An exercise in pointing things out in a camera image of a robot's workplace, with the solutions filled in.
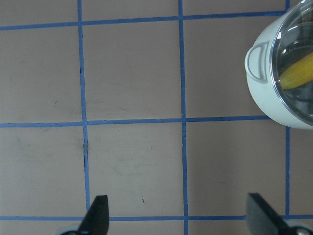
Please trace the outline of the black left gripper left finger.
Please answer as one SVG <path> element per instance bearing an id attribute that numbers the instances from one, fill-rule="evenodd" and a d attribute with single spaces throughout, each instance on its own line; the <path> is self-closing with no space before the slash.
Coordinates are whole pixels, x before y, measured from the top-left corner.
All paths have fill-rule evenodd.
<path id="1" fill-rule="evenodd" d="M 106 195 L 96 196 L 80 224 L 78 235 L 106 235 L 109 230 L 109 205 Z"/>

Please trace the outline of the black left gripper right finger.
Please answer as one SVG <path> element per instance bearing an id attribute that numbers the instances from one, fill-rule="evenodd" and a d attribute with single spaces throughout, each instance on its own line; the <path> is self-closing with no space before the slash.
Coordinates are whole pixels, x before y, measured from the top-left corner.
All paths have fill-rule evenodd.
<path id="1" fill-rule="evenodd" d="M 252 235 L 292 235 L 293 229 L 258 193 L 246 199 L 246 222 Z"/>

